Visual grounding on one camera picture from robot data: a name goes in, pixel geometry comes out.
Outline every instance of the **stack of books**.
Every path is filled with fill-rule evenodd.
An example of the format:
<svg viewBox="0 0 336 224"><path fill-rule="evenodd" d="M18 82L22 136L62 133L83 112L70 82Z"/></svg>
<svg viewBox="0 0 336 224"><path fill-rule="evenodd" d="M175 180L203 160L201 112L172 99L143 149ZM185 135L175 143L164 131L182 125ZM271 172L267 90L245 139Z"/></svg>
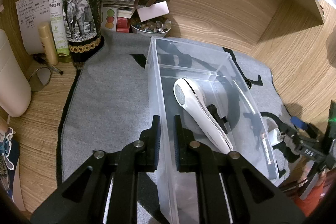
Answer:
<svg viewBox="0 0 336 224"><path fill-rule="evenodd" d="M134 14L139 0L102 0L103 4L118 9L117 32L129 32L130 18Z"/></svg>

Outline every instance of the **bowl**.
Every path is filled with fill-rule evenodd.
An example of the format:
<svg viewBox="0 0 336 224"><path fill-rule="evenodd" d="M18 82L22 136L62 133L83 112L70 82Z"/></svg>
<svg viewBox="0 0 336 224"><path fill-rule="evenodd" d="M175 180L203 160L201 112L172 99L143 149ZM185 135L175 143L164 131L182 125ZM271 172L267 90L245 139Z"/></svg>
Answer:
<svg viewBox="0 0 336 224"><path fill-rule="evenodd" d="M147 37L165 37L171 29L170 28L169 30L167 30L165 32L145 32L143 30L139 30L139 29L135 28L132 25L131 25L131 28L132 28L133 33L140 33L140 34L145 35Z"/></svg>

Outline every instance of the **gold emblem band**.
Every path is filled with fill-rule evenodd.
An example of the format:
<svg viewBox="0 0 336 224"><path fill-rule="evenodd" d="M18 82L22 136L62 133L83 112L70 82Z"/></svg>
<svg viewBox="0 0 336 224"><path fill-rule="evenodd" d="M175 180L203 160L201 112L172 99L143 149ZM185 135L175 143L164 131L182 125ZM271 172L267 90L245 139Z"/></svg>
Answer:
<svg viewBox="0 0 336 224"><path fill-rule="evenodd" d="M85 44L84 46L71 46L69 45L70 52L88 52L89 50L93 50L100 43L101 39L97 38L96 41L91 42L90 44Z"/></svg>

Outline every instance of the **black wine bottle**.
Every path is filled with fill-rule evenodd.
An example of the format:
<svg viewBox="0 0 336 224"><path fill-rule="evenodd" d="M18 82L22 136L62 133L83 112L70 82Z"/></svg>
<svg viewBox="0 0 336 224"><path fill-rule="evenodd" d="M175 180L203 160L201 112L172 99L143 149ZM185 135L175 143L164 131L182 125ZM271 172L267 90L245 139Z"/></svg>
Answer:
<svg viewBox="0 0 336 224"><path fill-rule="evenodd" d="M64 25L73 65L81 69L84 62L104 43L101 37L101 0L62 0Z"/></svg>

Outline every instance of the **bottle label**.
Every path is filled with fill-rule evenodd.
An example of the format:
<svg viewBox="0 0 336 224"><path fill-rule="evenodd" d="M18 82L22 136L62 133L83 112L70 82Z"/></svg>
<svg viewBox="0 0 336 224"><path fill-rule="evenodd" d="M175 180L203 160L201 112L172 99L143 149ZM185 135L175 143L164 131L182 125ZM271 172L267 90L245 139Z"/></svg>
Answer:
<svg viewBox="0 0 336 224"><path fill-rule="evenodd" d="M62 2L64 26L71 54L94 49L100 43L101 0Z"/></svg>
<svg viewBox="0 0 336 224"><path fill-rule="evenodd" d="M49 0L49 12L57 54L67 56L70 52L64 28L62 0Z"/></svg>

